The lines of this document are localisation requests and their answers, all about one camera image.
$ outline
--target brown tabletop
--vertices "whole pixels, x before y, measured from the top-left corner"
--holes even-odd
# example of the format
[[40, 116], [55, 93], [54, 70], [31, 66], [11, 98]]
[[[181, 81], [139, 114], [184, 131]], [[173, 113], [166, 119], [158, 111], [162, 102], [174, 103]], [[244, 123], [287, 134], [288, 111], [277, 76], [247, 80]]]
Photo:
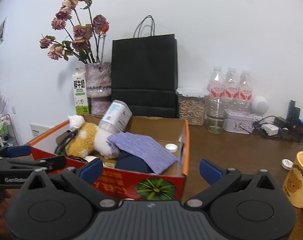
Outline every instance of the brown tabletop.
[[[189, 174], [182, 201], [193, 197], [209, 185], [199, 174], [199, 162], [203, 158], [222, 168], [234, 167], [243, 174], [255, 174], [267, 169], [282, 185], [288, 173], [282, 168], [281, 160], [294, 160], [296, 153], [303, 151], [303, 145], [286, 141], [273, 141], [260, 136], [223, 132], [213, 134], [203, 126], [190, 128]], [[290, 240], [303, 240], [303, 211], [296, 209], [297, 222]]]

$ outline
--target pumpkin picture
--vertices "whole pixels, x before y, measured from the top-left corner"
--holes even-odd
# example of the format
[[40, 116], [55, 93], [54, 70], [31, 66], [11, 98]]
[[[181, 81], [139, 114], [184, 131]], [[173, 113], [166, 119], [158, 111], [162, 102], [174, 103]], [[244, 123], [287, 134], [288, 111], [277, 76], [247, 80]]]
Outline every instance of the pumpkin picture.
[[160, 178], [143, 179], [135, 189], [143, 200], [171, 200], [176, 194], [175, 185]]

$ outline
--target yellow cup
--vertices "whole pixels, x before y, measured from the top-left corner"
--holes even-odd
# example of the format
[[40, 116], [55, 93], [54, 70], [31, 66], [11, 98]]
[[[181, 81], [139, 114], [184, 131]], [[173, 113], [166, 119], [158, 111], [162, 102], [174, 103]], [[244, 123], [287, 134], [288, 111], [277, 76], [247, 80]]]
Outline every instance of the yellow cup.
[[303, 152], [298, 152], [293, 167], [287, 175], [282, 190], [291, 204], [303, 208]]

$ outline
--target white round speaker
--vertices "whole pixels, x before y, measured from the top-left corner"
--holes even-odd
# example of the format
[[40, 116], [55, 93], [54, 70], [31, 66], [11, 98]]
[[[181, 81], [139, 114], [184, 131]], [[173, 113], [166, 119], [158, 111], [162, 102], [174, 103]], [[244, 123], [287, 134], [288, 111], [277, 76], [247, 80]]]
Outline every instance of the white round speaker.
[[262, 96], [255, 96], [252, 100], [251, 110], [257, 116], [258, 120], [262, 119], [262, 116], [267, 113], [269, 109], [268, 101]]

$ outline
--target green label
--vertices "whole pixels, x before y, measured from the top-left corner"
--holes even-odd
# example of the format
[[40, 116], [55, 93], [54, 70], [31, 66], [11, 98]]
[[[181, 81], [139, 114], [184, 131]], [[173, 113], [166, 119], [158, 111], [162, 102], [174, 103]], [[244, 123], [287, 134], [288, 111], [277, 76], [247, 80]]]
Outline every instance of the green label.
[[76, 114], [89, 114], [88, 106], [76, 106]]

